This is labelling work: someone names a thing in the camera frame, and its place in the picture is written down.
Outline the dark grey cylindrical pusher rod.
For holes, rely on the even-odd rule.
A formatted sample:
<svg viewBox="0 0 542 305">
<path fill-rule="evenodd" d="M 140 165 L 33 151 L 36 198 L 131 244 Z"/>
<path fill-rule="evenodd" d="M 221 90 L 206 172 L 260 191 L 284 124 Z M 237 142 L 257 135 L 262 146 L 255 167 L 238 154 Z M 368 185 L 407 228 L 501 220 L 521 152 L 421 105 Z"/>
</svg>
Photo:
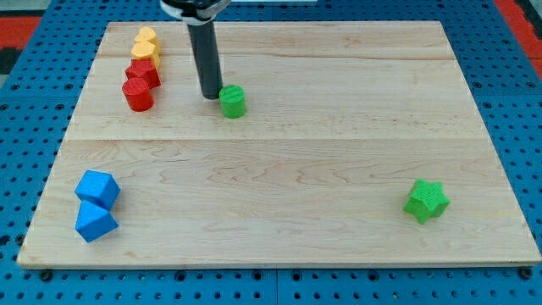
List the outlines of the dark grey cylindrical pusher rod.
<svg viewBox="0 0 542 305">
<path fill-rule="evenodd" d="M 218 99 L 223 80 L 214 22 L 189 25 L 188 31 L 202 95 L 209 100 Z"/>
</svg>

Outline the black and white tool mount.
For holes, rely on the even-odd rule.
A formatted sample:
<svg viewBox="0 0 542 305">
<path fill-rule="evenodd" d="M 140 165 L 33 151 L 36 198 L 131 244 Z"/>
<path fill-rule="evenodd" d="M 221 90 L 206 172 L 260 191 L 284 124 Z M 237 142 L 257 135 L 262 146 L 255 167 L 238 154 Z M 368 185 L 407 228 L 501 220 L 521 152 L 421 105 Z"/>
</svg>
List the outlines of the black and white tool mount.
<svg viewBox="0 0 542 305">
<path fill-rule="evenodd" d="M 207 21 L 226 9 L 231 0 L 160 0 L 161 9 L 176 19 Z"/>
</svg>

